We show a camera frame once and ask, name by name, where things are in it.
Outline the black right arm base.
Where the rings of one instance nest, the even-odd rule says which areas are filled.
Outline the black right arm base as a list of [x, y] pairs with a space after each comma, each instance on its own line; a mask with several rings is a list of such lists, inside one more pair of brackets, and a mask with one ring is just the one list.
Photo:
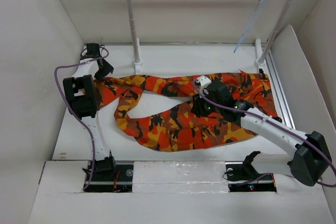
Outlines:
[[259, 174], [243, 162], [225, 162], [222, 178], [228, 181], [230, 193], [277, 192], [272, 174]]

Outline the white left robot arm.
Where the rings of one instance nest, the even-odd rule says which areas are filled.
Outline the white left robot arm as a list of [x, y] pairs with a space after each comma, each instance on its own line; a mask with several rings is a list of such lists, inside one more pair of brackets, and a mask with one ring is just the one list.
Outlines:
[[116, 162], [107, 147], [99, 123], [102, 96], [94, 84], [114, 70], [102, 56], [103, 50], [107, 51], [103, 45], [86, 44], [80, 53], [80, 63], [75, 74], [62, 81], [64, 91], [61, 95], [66, 106], [70, 114], [88, 131], [92, 143], [92, 161], [83, 169], [89, 176], [88, 182], [112, 181], [117, 175]]

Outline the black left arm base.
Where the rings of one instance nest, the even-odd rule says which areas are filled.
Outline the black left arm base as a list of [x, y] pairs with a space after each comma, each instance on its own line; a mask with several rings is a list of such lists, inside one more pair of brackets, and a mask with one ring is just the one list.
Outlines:
[[89, 182], [89, 170], [83, 168], [86, 174], [83, 190], [87, 193], [131, 193], [133, 185], [134, 164], [117, 163], [111, 175], [94, 175]]

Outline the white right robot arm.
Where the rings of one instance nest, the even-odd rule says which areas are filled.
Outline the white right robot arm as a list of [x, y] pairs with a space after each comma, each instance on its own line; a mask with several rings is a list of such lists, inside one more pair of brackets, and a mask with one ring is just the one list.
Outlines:
[[192, 112], [198, 117], [220, 114], [226, 121], [249, 130], [277, 145], [284, 154], [253, 151], [237, 168], [227, 168], [229, 181], [250, 184], [270, 174], [295, 178], [306, 186], [321, 184], [328, 168], [335, 170], [324, 136], [308, 134], [288, 127], [244, 99], [234, 99], [228, 87], [219, 80], [200, 76], [192, 81], [197, 92]]

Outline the orange camouflage trousers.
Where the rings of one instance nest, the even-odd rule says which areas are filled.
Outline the orange camouflage trousers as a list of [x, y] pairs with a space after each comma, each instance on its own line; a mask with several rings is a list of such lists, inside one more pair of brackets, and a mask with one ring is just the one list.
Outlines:
[[218, 113], [197, 117], [192, 113], [193, 101], [178, 104], [166, 111], [144, 118], [131, 118], [128, 112], [140, 101], [144, 91], [169, 98], [190, 98], [196, 94], [192, 81], [196, 76], [161, 78], [133, 75], [106, 77], [94, 81], [100, 105], [119, 100], [114, 112], [117, 127], [135, 138], [142, 146], [161, 152], [177, 152], [222, 146], [256, 136], [228, 122]]

